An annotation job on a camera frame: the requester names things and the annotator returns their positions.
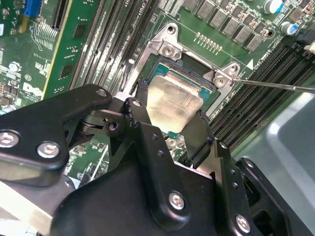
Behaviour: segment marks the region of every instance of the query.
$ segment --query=blue connector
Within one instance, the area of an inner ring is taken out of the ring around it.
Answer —
[[[28,17],[37,17],[40,13],[42,0],[27,0],[24,15]]]

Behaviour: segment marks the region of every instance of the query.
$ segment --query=silver screw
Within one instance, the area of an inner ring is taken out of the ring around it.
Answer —
[[[226,146],[225,143],[220,142],[220,145],[221,145],[222,148],[227,149],[227,146]]]
[[[163,54],[166,57],[172,57],[174,55],[174,49],[170,46],[163,48]]]
[[[223,87],[226,84],[224,79],[216,79],[214,82],[217,87]]]
[[[237,66],[235,66],[235,65],[231,66],[230,71],[231,72],[236,72],[237,71]]]
[[[254,165],[252,164],[252,162],[246,161],[246,164],[247,164],[249,167],[254,168]]]
[[[13,132],[0,133],[0,148],[11,148],[17,145],[20,141],[19,136]]]
[[[251,231],[251,228],[250,228],[248,221],[244,217],[242,217],[241,215],[236,216],[236,223],[237,223],[238,227],[241,229],[241,231],[243,231],[247,234]]]
[[[59,152],[59,147],[57,147],[56,144],[50,142],[42,143],[37,148],[38,155],[44,158],[54,158],[58,156]]]
[[[178,193],[171,193],[168,200],[172,207],[174,207],[176,210],[182,210],[185,207],[185,201]]]
[[[96,93],[102,97],[106,97],[106,92],[102,89],[97,90]]]
[[[138,102],[137,100],[133,100],[132,103],[136,105],[137,107],[141,107],[141,103]]]

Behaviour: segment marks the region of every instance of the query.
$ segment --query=gray plastic surface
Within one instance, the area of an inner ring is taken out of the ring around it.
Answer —
[[[251,159],[315,235],[315,94],[303,93],[234,158]]]

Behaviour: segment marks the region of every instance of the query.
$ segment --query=white triangle marking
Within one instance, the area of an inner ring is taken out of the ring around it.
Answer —
[[[253,70],[253,69],[254,69],[254,60],[253,60],[253,59],[251,59],[251,61],[250,61],[250,62],[248,62],[248,64],[247,64],[247,66],[246,66],[246,67],[248,67],[249,69]]]

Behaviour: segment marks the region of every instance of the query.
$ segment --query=motherboard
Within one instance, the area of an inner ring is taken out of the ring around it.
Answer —
[[[313,0],[1,0],[1,114],[86,84],[113,95],[148,82],[147,110],[177,160],[197,110],[240,150],[315,80]],[[107,171],[103,136],[70,151],[80,187]]]

